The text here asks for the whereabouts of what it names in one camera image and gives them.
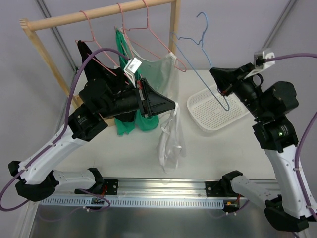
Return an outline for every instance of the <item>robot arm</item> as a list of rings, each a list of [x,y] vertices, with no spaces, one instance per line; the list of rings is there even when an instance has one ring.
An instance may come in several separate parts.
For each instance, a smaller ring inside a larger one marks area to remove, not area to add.
[[[107,128],[102,117],[111,117],[140,110],[144,117],[155,116],[175,108],[175,103],[154,91],[145,78],[137,81],[137,87],[127,87],[122,92],[113,95],[109,92],[103,79],[88,81],[79,93],[84,104],[69,116],[66,131],[56,143],[60,131],[35,155],[25,161],[12,161],[8,167],[12,176],[25,170],[16,184],[20,196],[31,201],[40,201],[55,191],[72,191],[86,189],[100,194],[103,177],[95,168],[83,172],[61,172],[53,170],[69,154],[91,141],[96,135]],[[26,165],[49,146],[33,164]]]
[[[256,185],[238,171],[223,176],[219,184],[226,184],[232,193],[241,194],[264,209],[266,218],[277,230],[299,232],[309,226],[311,213],[296,175],[297,135],[285,115],[298,106],[296,91],[291,83],[279,81],[263,92],[261,85],[252,79],[272,65],[263,65],[263,59],[272,56],[274,54],[263,51],[255,55],[254,65],[249,63],[238,69],[212,68],[210,73],[223,96],[234,93],[255,117],[254,134],[273,166],[281,195]],[[304,172],[300,170],[300,173],[316,212],[317,204]]]

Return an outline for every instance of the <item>table surface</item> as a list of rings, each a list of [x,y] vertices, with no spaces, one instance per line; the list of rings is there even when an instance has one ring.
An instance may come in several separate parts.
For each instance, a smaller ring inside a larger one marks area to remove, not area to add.
[[[207,70],[199,70],[199,73],[207,85],[214,84]],[[82,74],[77,93],[85,82],[87,79]],[[192,120],[186,105],[191,95],[205,88],[204,84],[192,70],[179,72],[179,84],[178,103],[187,156],[180,158],[177,170],[166,174],[159,164],[156,146],[160,126],[150,132],[136,127],[123,136],[117,135],[116,126],[109,127],[69,155],[57,169],[79,171],[96,167],[104,177],[171,179],[219,179],[225,173],[239,170],[250,179],[275,179],[269,159],[253,134],[255,123],[251,114],[217,133],[204,133]]]

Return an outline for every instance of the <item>plastic tray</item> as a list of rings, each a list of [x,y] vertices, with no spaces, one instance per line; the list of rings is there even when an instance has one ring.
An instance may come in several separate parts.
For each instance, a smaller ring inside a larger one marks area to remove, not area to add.
[[[219,101],[227,108],[227,104],[217,91],[217,86],[210,86],[211,91],[217,96]],[[194,122],[201,130],[207,133],[215,132],[233,123],[248,114],[247,108],[240,102],[234,94],[227,97],[230,110],[225,111],[219,102],[210,93],[208,88],[195,93],[187,100],[187,108]]]

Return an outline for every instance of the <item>wooden clothes rack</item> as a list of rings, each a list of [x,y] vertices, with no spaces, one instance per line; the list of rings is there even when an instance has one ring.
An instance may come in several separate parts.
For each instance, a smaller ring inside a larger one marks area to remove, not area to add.
[[[170,32],[177,32],[178,30],[178,22],[179,22],[179,14],[180,14],[180,4],[181,0],[147,0],[148,7],[150,6],[157,6],[162,4],[171,3],[171,11],[170,11]],[[121,4],[121,8],[123,12],[127,11],[134,11],[142,8],[146,8],[145,4],[141,0],[125,2]],[[111,5],[105,6],[100,8],[95,8],[91,10],[85,11],[87,16],[90,19],[95,19],[104,16],[110,16],[114,14],[121,13],[119,6]],[[28,36],[32,44],[35,46],[41,57],[43,58],[46,65],[52,71],[54,77],[56,78],[57,82],[65,92],[67,96],[69,96],[69,87],[65,82],[63,76],[59,72],[56,64],[54,63],[50,53],[47,51],[45,46],[43,45],[42,41],[40,40],[39,36],[37,35],[36,31],[48,29],[52,27],[67,25],[75,22],[86,21],[87,18],[81,12],[66,14],[63,16],[55,16],[46,19],[36,20],[36,21],[29,21],[27,18],[20,19],[20,25]],[[168,43],[169,49],[175,54],[176,53],[176,46],[173,41],[170,39]],[[81,102],[78,100],[78,97],[72,98],[72,104],[75,108],[78,108],[81,105]]]

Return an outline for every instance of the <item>wire hanger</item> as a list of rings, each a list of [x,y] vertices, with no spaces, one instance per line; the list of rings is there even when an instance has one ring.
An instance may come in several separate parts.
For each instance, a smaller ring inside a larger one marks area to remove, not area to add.
[[[148,7],[147,3],[145,2],[145,0],[142,0],[142,1],[144,2],[145,6],[146,6],[146,8],[147,8],[147,26],[146,26],[146,27],[139,27],[139,28],[130,28],[130,29],[126,29],[126,28],[125,28],[125,26],[124,26],[124,18],[123,18],[123,11],[122,11],[122,8],[121,8],[121,4],[117,3],[118,6],[119,6],[119,8],[120,8],[121,16],[122,16],[122,30],[123,30],[123,34],[124,34],[124,36],[126,37],[126,39],[128,39],[129,41],[135,43],[136,45],[138,45],[138,46],[141,47],[142,49],[146,50],[147,52],[151,53],[152,55],[154,55],[154,56],[156,56],[157,58],[160,59],[161,57],[159,57],[158,55],[156,55],[156,54],[153,53],[152,51],[150,51],[150,50],[144,48],[143,46],[141,46],[141,45],[138,44],[137,42],[131,40],[131,39],[127,36],[127,34],[126,34],[126,32],[125,32],[125,30],[130,31],[130,30],[149,29],[149,31],[152,33],[152,35],[154,35],[155,38],[157,38],[158,41],[159,41],[169,52],[171,52],[171,50],[164,44],[164,42],[163,42],[163,41],[153,32],[153,30],[151,29],[150,24],[149,24],[149,7]],[[182,71],[182,72],[186,72],[186,71],[187,71],[186,65],[185,65],[181,60],[179,60],[178,58],[177,58],[177,60],[185,67],[185,70],[182,70],[182,69],[180,69],[180,68],[178,68],[178,67],[176,67],[176,66],[175,66],[175,68],[177,68],[178,70],[180,70],[180,71]]]
[[[102,46],[99,44],[99,42],[97,41],[96,37],[95,37],[95,33],[94,33],[94,30],[93,30],[93,27],[92,27],[92,24],[91,24],[91,21],[88,17],[88,15],[84,12],[84,11],[80,11],[82,12],[85,17],[87,18],[88,20],[88,23],[89,23],[89,27],[90,27],[90,32],[91,32],[91,35],[93,37],[92,40],[86,40],[86,41],[82,41],[82,42],[95,42],[99,48],[102,48]],[[112,63],[114,63],[115,66],[119,67],[118,64],[110,57],[110,55],[108,55],[105,51],[104,51],[104,54],[111,60]],[[113,74],[114,76],[117,76],[114,72],[112,72],[109,68],[107,68],[106,66],[104,66],[99,60],[93,58],[94,61],[96,61],[98,64],[100,64],[103,68],[105,68],[107,71],[109,71],[111,74]]]
[[[209,62],[209,65],[210,65],[210,67],[212,68],[211,60],[210,60],[210,58],[209,58],[207,52],[206,52],[205,49],[204,49],[204,38],[205,38],[205,33],[206,33],[207,29],[208,29],[208,21],[209,21],[209,20],[208,20],[207,15],[206,15],[204,12],[200,12],[196,17],[199,17],[201,14],[203,14],[203,15],[205,16],[205,19],[206,19],[206,28],[205,28],[205,30],[203,31],[202,37],[201,37],[201,39],[199,40],[199,42],[196,42],[196,41],[195,41],[193,38],[191,38],[191,37],[178,37],[175,32],[171,32],[171,33],[170,33],[170,34],[171,34],[170,37],[171,37],[171,40],[172,40],[172,41],[174,42],[174,44],[176,45],[176,47],[178,48],[178,50],[180,51],[180,53],[183,55],[183,57],[184,57],[185,60],[187,61],[187,63],[188,63],[188,64],[190,65],[190,67],[194,70],[194,72],[195,72],[196,75],[200,78],[200,80],[203,82],[203,84],[208,88],[208,90],[211,92],[211,94],[214,96],[214,98],[219,102],[219,104],[222,106],[222,108],[223,108],[225,111],[229,111],[229,110],[230,110],[230,105],[229,105],[227,99],[226,99],[225,97],[223,97],[224,100],[225,100],[225,102],[226,102],[226,104],[227,104],[227,108],[226,108],[226,107],[221,103],[221,101],[217,98],[217,96],[212,92],[212,90],[208,87],[208,85],[205,83],[205,81],[203,80],[203,78],[198,74],[198,72],[196,71],[196,69],[194,68],[194,66],[189,62],[189,60],[187,59],[187,57],[184,55],[184,53],[182,52],[182,50],[179,48],[179,46],[176,44],[176,42],[174,41],[174,39],[173,39],[173,37],[172,37],[172,35],[174,34],[178,40],[180,40],[180,39],[192,40],[196,45],[200,45],[200,43],[202,43],[202,47],[201,47],[201,48],[202,48],[202,51],[204,52],[205,56],[207,57],[208,62]]]

